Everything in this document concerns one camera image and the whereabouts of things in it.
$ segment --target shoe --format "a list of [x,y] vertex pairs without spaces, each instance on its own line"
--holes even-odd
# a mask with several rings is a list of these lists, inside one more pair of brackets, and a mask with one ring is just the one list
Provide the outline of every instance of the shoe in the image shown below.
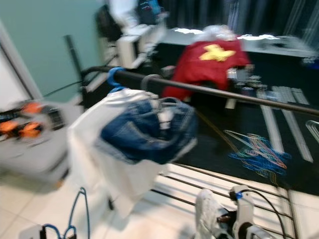
[[226,209],[214,199],[214,194],[210,190],[203,189],[200,191],[195,202],[196,234],[194,239],[215,238],[213,231],[220,228],[217,217],[226,213]]

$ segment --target green wall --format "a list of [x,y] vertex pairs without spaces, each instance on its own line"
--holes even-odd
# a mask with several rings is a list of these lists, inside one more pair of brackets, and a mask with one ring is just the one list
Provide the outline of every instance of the green wall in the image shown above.
[[[97,0],[0,0],[0,19],[43,95],[78,81],[64,35],[71,34],[83,67],[101,64],[94,13]],[[72,86],[50,96],[65,102]]]

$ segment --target clothes rack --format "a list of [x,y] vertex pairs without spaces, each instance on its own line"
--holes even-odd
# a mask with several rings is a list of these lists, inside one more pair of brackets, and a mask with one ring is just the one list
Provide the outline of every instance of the clothes rack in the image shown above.
[[[65,36],[65,40],[66,40],[66,44],[68,46],[68,50],[69,50],[69,53],[71,55],[73,64],[74,64],[75,69],[77,71],[77,75],[78,75],[78,77],[80,79],[80,91],[82,93],[82,100],[83,100],[84,110],[86,110],[89,107],[88,98],[90,97],[90,93],[86,89],[88,84],[90,83],[90,81],[86,80],[87,75],[90,74],[90,73],[93,73],[93,72],[100,72],[100,73],[104,72],[104,73],[107,73],[107,72],[109,72],[109,70],[112,69],[112,67],[108,67],[108,66],[93,66],[93,67],[90,67],[90,68],[82,70],[80,61],[78,59],[78,54],[77,54],[77,52],[75,50],[75,47],[74,47],[74,44],[73,44],[71,36],[70,35]],[[145,78],[145,75],[138,74],[138,73],[132,73],[132,72],[129,72],[129,71],[117,71],[115,73],[114,77],[115,77],[115,79],[121,78],[121,79],[135,80],[135,81],[141,82]],[[290,104],[285,104],[285,103],[281,103],[281,102],[269,101],[269,100],[266,100],[266,99],[245,96],[245,95],[236,94],[236,93],[232,93],[232,92],[216,90],[216,89],[212,89],[212,88],[208,88],[208,87],[202,87],[202,86],[195,86],[195,85],[190,85],[190,84],[185,84],[185,83],[173,82],[173,81],[161,79],[160,77],[157,77],[157,76],[150,77],[148,81],[149,82],[156,82],[156,83],[163,84],[163,85],[166,85],[166,86],[174,86],[174,87],[178,87],[178,88],[183,88],[183,89],[191,90],[191,91],[198,92],[198,93],[204,93],[204,94],[219,96],[219,97],[228,98],[228,99],[236,99],[236,100],[245,101],[247,103],[252,103],[252,104],[256,104],[256,105],[270,106],[270,107],[280,108],[280,109],[284,109],[284,110],[289,110],[289,111],[294,111],[294,112],[299,112],[299,113],[303,113],[303,114],[319,117],[319,110],[306,108],[306,107],[302,107],[302,106],[290,105]],[[193,170],[195,172],[205,174],[205,175],[210,176],[210,177],[218,178],[218,179],[221,179],[221,180],[224,180],[224,181],[227,181],[227,182],[231,182],[231,183],[234,183],[234,184],[237,184],[237,185],[242,185],[242,183],[237,182],[235,180],[230,180],[228,178],[215,175],[213,173],[208,173],[208,172],[206,172],[204,170],[200,170],[200,169],[197,169],[197,168],[193,168],[193,167],[186,166],[186,165],[181,165],[181,164],[175,164],[175,165],[178,165],[178,166],[183,167],[183,168],[188,169],[188,170]],[[190,183],[190,182],[186,182],[186,181],[183,181],[183,180],[171,177],[171,176],[165,176],[165,175],[161,175],[161,176],[169,178],[171,180],[175,180],[175,181],[177,181],[179,183],[186,184],[188,186],[192,186],[192,187],[196,187],[196,188],[202,189],[201,186],[195,185],[195,184]],[[252,187],[252,186],[249,186],[249,185],[248,185],[248,187],[251,188],[251,189],[254,189],[254,190],[258,190],[258,191],[260,191],[262,193],[266,193],[266,194],[269,194],[269,195],[284,199],[284,200],[286,200],[288,202],[290,213],[286,214],[286,213],[280,212],[279,214],[282,217],[285,217],[285,218],[289,219],[292,222],[294,235],[286,234],[286,237],[287,238],[291,238],[291,239],[299,239],[299,232],[298,232],[298,227],[297,227],[297,222],[296,222],[296,212],[295,212],[295,210],[293,208],[292,201],[291,201],[291,191],[289,189],[283,189],[286,192],[286,195],[287,195],[287,196],[283,196],[281,194],[273,193],[273,192],[270,192],[270,191],[267,191],[267,190],[263,190],[263,189],[260,189],[260,188],[256,188],[256,187]],[[169,198],[172,198],[172,199],[179,200],[181,202],[187,203],[189,205],[194,205],[194,202],[190,202],[190,201],[187,201],[185,199],[182,199],[182,198],[179,198],[179,197],[175,197],[173,195],[161,192],[159,190],[152,189],[152,191],[155,192],[155,193],[164,195],[166,197],[169,197]],[[212,190],[212,192],[217,194],[217,195],[229,198],[229,196],[226,195],[226,194],[222,194],[222,193],[219,193],[219,192],[216,192],[216,191],[213,191],[213,190]],[[269,209],[269,208],[266,208],[266,207],[263,207],[263,206],[255,205],[255,207],[259,208],[259,209],[262,209],[262,210],[266,210],[266,211],[275,213],[275,211],[273,211],[272,209]],[[261,227],[263,229],[271,232],[271,233],[275,233],[275,234],[278,234],[278,235],[281,235],[281,236],[283,235],[282,232],[279,232],[279,231],[276,231],[276,230],[273,230],[273,229],[270,229],[270,228],[265,228],[263,226],[261,226]]]

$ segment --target white cloth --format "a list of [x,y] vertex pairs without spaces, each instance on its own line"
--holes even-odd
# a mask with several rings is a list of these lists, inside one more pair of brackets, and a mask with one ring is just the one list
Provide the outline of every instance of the white cloth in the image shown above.
[[165,171],[165,166],[150,160],[126,164],[99,150],[94,142],[102,128],[124,112],[128,103],[147,98],[157,99],[157,96],[130,89],[110,93],[81,115],[68,131],[71,173],[76,177],[76,183],[90,191],[102,180],[122,217],[126,217],[144,193],[153,187],[156,176]]
[[228,28],[226,25],[211,25],[203,29],[201,34],[195,35],[193,42],[198,41],[234,41],[236,40],[236,35]]

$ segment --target jeans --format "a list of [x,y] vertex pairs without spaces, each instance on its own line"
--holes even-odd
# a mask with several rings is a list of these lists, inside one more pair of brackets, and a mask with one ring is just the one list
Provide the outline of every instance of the jeans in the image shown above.
[[[196,144],[195,110],[175,98],[158,100],[156,105],[151,100],[129,104],[102,129],[96,145],[129,164],[143,159],[158,164],[177,160]],[[163,110],[170,111],[171,120],[160,122]]]

